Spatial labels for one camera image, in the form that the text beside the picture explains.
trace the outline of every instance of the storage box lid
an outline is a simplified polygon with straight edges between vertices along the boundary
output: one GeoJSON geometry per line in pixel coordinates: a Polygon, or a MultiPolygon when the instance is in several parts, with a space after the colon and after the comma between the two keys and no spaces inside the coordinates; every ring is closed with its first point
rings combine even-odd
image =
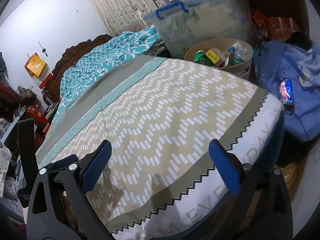
{"type": "Polygon", "coordinates": [[[158,19],[163,19],[163,17],[168,17],[169,15],[172,15],[178,11],[183,10],[187,12],[188,11],[187,8],[191,8],[201,3],[206,3],[210,1],[211,0],[180,0],[177,2],[170,3],[168,5],[165,5],[163,7],[160,7],[159,9],[146,14],[143,17],[143,20],[146,21],[154,17],[158,19]]]}

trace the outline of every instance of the beige bucket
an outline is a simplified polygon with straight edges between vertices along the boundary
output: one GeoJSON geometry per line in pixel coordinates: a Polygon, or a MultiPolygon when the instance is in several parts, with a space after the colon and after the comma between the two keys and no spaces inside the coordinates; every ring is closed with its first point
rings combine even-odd
{"type": "Polygon", "coordinates": [[[249,52],[249,59],[242,64],[236,65],[236,66],[230,66],[230,67],[224,67],[220,68],[221,70],[227,71],[229,73],[232,73],[238,77],[241,77],[245,80],[249,79],[249,74],[250,74],[250,67],[252,63],[252,55],[253,55],[253,49],[252,47],[244,42],[240,41],[237,39],[232,39],[232,38],[220,38],[220,39],[212,39],[208,41],[201,42],[195,46],[193,46],[191,49],[188,50],[188,52],[185,55],[185,60],[188,61],[193,61],[193,58],[199,50],[203,50],[206,47],[211,47],[211,48],[217,48],[220,49],[221,51],[226,51],[228,48],[230,48],[233,44],[236,43],[236,41],[239,41],[240,44],[246,48],[249,52]]]}

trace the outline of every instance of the phone screen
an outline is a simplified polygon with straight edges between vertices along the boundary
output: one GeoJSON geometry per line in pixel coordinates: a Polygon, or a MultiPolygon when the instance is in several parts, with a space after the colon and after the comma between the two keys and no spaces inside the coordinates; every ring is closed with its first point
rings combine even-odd
{"type": "Polygon", "coordinates": [[[279,78],[279,96],[286,111],[294,110],[293,90],[290,78],[279,78]]]}

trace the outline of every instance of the floral curtain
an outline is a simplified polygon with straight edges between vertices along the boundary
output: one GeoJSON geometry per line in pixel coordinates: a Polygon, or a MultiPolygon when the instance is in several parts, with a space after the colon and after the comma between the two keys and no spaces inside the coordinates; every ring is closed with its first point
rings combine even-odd
{"type": "Polygon", "coordinates": [[[164,6],[163,0],[91,0],[111,35],[139,31],[150,24],[142,17],[164,6]]]}

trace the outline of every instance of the transparent storage bin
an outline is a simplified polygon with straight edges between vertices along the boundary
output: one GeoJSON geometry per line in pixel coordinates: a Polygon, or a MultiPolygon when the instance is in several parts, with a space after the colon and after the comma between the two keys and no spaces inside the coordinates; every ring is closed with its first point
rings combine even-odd
{"type": "Polygon", "coordinates": [[[254,47],[248,0],[181,0],[146,14],[173,58],[184,59],[194,45],[213,38],[235,38],[254,47]]]}

